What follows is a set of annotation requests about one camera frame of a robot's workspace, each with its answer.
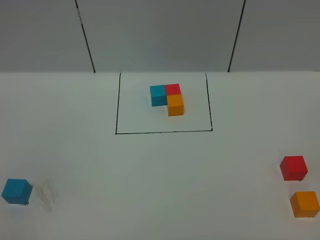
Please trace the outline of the orange template block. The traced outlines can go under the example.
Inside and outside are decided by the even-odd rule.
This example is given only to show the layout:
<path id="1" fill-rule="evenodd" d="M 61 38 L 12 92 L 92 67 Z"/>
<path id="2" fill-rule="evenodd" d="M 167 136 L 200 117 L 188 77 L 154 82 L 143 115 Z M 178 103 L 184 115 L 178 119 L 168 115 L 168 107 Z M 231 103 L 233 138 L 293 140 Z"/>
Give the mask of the orange template block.
<path id="1" fill-rule="evenodd" d="M 169 117 L 184 114 L 184 101 L 181 94 L 167 96 L 167 112 Z"/>

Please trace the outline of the blue template block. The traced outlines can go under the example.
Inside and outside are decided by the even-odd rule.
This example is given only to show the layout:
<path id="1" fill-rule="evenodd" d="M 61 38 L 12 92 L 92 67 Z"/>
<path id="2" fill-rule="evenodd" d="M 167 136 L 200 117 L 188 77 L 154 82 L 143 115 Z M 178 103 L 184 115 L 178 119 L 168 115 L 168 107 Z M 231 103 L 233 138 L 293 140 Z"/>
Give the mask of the blue template block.
<path id="1" fill-rule="evenodd" d="M 166 106 L 167 105 L 167 94 L 165 85 L 153 85 L 149 87 L 151 96 L 151 106 Z"/>

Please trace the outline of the orange loose block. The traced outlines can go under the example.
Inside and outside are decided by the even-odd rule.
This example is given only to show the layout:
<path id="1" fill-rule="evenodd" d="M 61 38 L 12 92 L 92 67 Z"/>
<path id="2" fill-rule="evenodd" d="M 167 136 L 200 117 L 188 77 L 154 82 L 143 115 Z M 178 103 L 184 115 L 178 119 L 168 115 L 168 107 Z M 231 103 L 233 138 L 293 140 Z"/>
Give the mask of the orange loose block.
<path id="1" fill-rule="evenodd" d="M 313 218 L 320 211 L 320 204 L 315 191 L 297 191 L 290 198 L 295 218 Z"/>

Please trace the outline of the red template block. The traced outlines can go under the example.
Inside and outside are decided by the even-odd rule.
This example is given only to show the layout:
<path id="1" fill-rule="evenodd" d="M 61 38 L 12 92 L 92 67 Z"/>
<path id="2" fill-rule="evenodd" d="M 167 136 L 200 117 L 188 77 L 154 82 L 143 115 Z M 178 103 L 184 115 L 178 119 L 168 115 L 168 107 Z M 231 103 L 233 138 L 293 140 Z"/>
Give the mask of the red template block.
<path id="1" fill-rule="evenodd" d="M 166 84 L 164 87 L 165 87 L 165 92 L 166 92 L 167 96 L 180 95 L 181 94 L 180 85 L 178 83 Z"/>

